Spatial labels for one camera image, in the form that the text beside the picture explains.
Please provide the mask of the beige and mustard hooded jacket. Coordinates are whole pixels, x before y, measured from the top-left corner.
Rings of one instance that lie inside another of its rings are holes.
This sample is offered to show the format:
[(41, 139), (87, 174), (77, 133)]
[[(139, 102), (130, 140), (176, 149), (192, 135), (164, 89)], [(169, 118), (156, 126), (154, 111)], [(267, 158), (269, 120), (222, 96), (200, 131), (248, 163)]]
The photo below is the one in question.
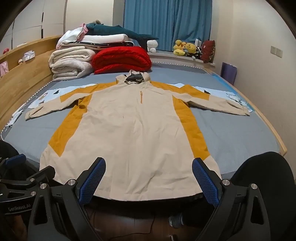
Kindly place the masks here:
[(70, 108), (40, 159), (40, 168), (55, 169), (57, 182), (78, 178), (101, 157), (106, 171), (96, 196), (147, 201), (200, 193), (192, 171), (195, 158), (220, 172), (191, 106), (249, 115), (246, 107), (232, 100), (130, 71), (114, 82), (78, 88), (45, 102), (28, 111), (25, 119)]

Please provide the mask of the wooden bed headboard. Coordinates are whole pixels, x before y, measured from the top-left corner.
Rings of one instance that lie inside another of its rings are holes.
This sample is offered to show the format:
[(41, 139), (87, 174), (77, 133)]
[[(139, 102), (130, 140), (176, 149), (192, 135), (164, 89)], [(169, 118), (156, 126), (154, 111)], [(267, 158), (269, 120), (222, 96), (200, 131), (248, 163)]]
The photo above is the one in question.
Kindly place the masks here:
[[(48, 60), (59, 38), (35, 40), (1, 56), (1, 63), (7, 61), (9, 67), (9, 72), (1, 77), (1, 128), (22, 104), (52, 80)], [(30, 50), (35, 52), (35, 58), (24, 62), (23, 55)]]

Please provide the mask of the pink box on headboard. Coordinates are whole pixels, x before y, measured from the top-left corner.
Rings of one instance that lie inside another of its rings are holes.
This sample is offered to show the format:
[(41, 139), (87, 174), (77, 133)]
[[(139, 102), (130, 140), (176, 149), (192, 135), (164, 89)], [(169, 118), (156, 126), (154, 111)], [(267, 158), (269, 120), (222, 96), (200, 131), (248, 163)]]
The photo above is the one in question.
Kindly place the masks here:
[(7, 61), (4, 61), (0, 64), (0, 76), (3, 77), (8, 72), (9, 72), (8, 63)]

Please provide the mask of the tissue pack on headboard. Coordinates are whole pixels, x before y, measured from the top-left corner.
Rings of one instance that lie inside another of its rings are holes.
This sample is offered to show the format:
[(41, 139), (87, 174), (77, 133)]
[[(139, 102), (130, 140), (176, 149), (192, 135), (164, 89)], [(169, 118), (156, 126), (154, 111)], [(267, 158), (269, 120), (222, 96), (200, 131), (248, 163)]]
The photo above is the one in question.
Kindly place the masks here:
[(26, 62), (26, 61), (29, 61), (33, 58), (35, 58), (35, 52), (33, 50), (30, 50), (30, 51), (24, 53), (22, 60), (24, 62)]

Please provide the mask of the cream folded blanket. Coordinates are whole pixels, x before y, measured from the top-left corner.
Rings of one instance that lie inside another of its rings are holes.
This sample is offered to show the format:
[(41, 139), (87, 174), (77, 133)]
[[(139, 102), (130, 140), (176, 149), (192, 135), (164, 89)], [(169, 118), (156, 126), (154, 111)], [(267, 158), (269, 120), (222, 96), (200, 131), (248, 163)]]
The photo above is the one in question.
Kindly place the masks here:
[(49, 57), (53, 81), (66, 81), (85, 77), (92, 73), (91, 61), (96, 52), (83, 46), (54, 51)]

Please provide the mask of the white folded bedding stack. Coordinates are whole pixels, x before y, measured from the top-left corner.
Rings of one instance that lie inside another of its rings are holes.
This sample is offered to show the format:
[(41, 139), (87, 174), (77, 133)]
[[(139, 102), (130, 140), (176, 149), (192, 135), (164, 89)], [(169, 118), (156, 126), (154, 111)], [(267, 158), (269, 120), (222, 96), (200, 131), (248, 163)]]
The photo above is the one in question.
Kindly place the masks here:
[(61, 49), (63, 45), (70, 42), (86, 42), (93, 44), (109, 44), (109, 43), (121, 43), (129, 41), (129, 37), (126, 34), (115, 35), (85, 35), (85, 29), (83, 27), (76, 28), (74, 30), (68, 30), (59, 40), (56, 45), (56, 49)]

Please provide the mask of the red folded quilt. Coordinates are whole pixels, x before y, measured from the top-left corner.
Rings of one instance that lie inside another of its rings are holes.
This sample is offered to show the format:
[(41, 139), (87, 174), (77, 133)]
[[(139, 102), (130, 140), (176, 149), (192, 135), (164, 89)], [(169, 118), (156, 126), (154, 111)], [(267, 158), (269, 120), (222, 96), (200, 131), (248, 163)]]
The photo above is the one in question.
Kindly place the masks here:
[(111, 47), (99, 51), (92, 59), (94, 74), (121, 73), (130, 70), (147, 72), (152, 66), (141, 47)]

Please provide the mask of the white wardrobe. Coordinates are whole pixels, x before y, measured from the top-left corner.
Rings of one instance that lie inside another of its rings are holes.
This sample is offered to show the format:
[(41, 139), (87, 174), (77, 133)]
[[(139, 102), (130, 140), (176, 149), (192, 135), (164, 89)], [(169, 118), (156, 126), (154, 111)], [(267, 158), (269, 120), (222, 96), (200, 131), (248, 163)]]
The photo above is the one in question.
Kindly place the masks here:
[(62, 35), (65, 31), (67, 1), (31, 1), (13, 20), (1, 40), (1, 54), (22, 44)]

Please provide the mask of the purple bag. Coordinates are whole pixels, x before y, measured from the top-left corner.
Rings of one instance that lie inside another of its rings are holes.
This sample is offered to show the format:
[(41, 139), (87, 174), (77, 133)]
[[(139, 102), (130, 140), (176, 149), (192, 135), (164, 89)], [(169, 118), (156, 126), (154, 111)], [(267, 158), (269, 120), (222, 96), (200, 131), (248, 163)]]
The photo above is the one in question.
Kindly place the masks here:
[(231, 85), (234, 85), (237, 75), (237, 67), (223, 62), (221, 66), (220, 76)]

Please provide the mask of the teal shark plush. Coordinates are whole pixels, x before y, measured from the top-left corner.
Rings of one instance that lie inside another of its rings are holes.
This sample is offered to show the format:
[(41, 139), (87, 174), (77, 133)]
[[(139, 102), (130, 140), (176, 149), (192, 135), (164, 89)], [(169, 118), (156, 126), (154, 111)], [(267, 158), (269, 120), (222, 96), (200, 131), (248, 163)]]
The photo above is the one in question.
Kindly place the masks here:
[(86, 25), (86, 28), (88, 29), (88, 32), (86, 35), (101, 35), (101, 36), (107, 36), (107, 35), (117, 35), (117, 34), (125, 34), (130, 39), (136, 40), (138, 44), (143, 48), (147, 50), (147, 41), (149, 40), (158, 40), (158, 37), (155, 37), (153, 35), (148, 34), (138, 34), (136, 32), (133, 32), (131, 30), (125, 29), (121, 27), (120, 25), (117, 26), (106, 26), (103, 24), (97, 24), (95, 22), (88, 23)]

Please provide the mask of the dark red cushion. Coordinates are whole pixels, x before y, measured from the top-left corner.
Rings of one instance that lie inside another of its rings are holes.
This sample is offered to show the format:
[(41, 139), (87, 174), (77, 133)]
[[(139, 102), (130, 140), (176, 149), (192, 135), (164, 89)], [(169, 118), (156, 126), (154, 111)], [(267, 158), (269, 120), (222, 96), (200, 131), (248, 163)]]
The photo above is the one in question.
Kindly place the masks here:
[(214, 55), (215, 55), (215, 41), (214, 40), (206, 40), (201, 46), (200, 59), (204, 63), (210, 63), (210, 62), (212, 62)]

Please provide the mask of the yellow plush toys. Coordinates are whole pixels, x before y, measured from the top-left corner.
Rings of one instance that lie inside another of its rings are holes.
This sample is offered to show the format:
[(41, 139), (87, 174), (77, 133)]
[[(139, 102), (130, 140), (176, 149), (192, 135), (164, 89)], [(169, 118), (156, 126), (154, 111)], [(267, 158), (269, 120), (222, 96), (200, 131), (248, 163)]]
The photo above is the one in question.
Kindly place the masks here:
[(201, 50), (195, 44), (182, 42), (176, 40), (173, 46), (173, 54), (181, 57), (192, 57), (193, 59), (199, 58)]

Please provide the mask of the blue curtain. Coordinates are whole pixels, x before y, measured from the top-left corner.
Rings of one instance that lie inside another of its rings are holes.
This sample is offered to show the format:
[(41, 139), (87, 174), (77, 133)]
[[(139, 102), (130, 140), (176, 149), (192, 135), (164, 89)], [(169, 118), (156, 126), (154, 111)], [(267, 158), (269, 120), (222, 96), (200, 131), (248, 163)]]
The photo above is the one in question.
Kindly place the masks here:
[(176, 40), (194, 43), (210, 38), (210, 0), (125, 1), (123, 27), (158, 38), (158, 49), (172, 51)]

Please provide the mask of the wooden bed frame edge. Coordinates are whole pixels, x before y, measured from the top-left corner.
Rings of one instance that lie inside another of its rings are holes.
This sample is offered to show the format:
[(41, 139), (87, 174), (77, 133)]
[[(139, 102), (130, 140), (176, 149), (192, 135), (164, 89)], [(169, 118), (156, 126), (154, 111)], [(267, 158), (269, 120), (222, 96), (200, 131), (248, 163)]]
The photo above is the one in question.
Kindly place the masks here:
[(209, 72), (211, 75), (214, 75), (216, 77), (219, 77), (224, 84), (228, 85), (232, 90), (235, 90), (242, 98), (244, 98), (247, 101), (248, 104), (250, 104), (251, 108), (254, 109), (255, 113), (268, 126), (268, 128), (270, 129), (270, 131), (275, 136), (275, 138), (276, 138), (276, 140), (278, 142), (279, 148), (280, 148), (280, 154), (281, 154), (281, 156), (284, 157), (287, 154), (287, 147), (284, 144), (284, 142), (283, 142), (282, 138), (280, 137), (280, 135), (278, 134), (278, 132), (276, 131), (276, 129), (273, 127), (273, 125), (270, 123), (270, 121), (264, 116), (264, 114), (241, 91), (239, 91), (236, 87), (234, 87), (233, 85), (231, 85), (230, 83), (228, 83), (221, 76), (217, 75), (210, 68), (204, 67), (204, 70), (207, 71), (207, 72)]

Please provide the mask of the wall switch panel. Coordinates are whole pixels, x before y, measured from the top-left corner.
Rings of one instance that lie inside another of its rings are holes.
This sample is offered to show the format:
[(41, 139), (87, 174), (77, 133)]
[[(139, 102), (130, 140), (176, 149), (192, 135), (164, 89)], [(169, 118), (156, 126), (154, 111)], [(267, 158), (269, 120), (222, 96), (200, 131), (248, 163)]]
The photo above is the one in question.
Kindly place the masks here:
[(274, 47), (274, 46), (271, 46), (270, 53), (278, 56), (279, 58), (282, 58), (282, 56), (283, 56), (283, 51), (281, 49)]

